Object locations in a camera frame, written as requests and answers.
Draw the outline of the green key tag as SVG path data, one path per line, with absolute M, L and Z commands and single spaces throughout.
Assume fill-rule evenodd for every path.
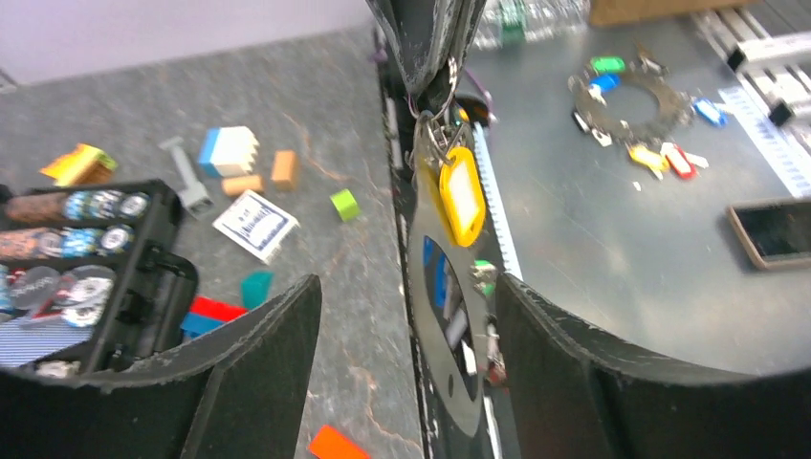
M 477 259 L 471 267 L 471 279 L 477 292 L 490 296 L 495 288 L 498 268 L 488 260 Z

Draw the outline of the blue key tag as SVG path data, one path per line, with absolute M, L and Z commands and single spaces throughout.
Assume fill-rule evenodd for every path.
M 438 244 L 428 236 L 423 240 L 423 266 L 431 304 L 443 311 L 448 297 L 448 260 Z

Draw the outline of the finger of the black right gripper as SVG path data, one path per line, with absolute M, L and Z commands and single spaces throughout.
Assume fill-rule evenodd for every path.
M 451 15 L 446 30 L 448 57 L 463 64 L 486 8 L 486 0 L 450 1 Z
M 369 1 L 389 55 L 412 96 L 449 91 L 448 60 L 456 22 L 454 1 Z

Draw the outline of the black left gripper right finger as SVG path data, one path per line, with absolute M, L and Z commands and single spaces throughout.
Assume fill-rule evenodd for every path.
M 810 373 L 740 374 L 620 339 L 503 273 L 500 349 L 525 458 L 806 458 Z

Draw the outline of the yellow key tag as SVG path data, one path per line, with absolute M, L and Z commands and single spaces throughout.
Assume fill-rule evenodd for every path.
M 453 241 L 467 248 L 481 233 L 487 206 L 472 151 L 465 146 L 454 146 L 448 159 L 449 163 L 440 167 L 439 192 Z

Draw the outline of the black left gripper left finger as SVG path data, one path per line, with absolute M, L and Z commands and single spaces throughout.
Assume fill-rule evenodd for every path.
M 262 306 L 121 371 L 1 374 L 5 458 L 291 458 L 322 290 L 307 274 Z

